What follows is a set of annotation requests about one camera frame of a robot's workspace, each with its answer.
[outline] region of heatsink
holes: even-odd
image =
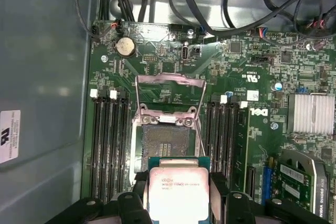
[[[288,132],[333,134],[334,102],[331,95],[289,95]]]

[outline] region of sticker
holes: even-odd
[[[247,101],[259,101],[258,90],[247,90]]]
[[[20,116],[20,110],[8,110],[0,113],[0,164],[18,157]]]
[[[302,184],[305,182],[304,181],[304,176],[301,174],[301,173],[298,173],[297,171],[287,167],[287,166],[284,166],[284,165],[280,165],[280,171],[283,173],[283,174],[286,174],[287,176],[297,180],[298,182],[301,182]]]
[[[290,194],[292,194],[293,196],[297,197],[298,199],[300,199],[300,193],[298,191],[296,191],[294,188],[290,187],[289,185],[285,185],[285,190],[287,192],[289,192]]]

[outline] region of pcie slot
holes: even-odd
[[[230,187],[233,170],[233,151],[234,140],[236,136],[236,126],[238,122],[239,105],[236,103],[226,104],[225,116],[225,141],[223,157],[223,174],[227,178],[228,187]]]
[[[261,195],[261,204],[265,205],[265,200],[271,198],[271,190],[272,190],[272,174],[273,169],[265,166],[263,172],[263,181],[262,181],[262,195]]]
[[[255,181],[256,181],[256,168],[253,166],[247,166],[246,174],[246,193],[254,199],[255,195]]]
[[[100,197],[100,179],[102,170],[102,144],[105,139],[106,115],[109,114],[109,103],[106,99],[94,100],[93,113],[93,141],[92,141],[92,172],[91,172],[91,196]]]

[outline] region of black plastic bracket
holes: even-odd
[[[80,199],[59,213],[46,224],[82,224],[101,215],[103,203],[100,199]]]

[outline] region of integrated circuit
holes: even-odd
[[[241,53],[241,43],[240,42],[231,42],[230,43],[230,52],[234,54]]]
[[[292,52],[283,51],[281,52],[281,63],[291,63]]]
[[[321,158],[323,160],[332,160],[332,149],[331,148],[321,148]]]

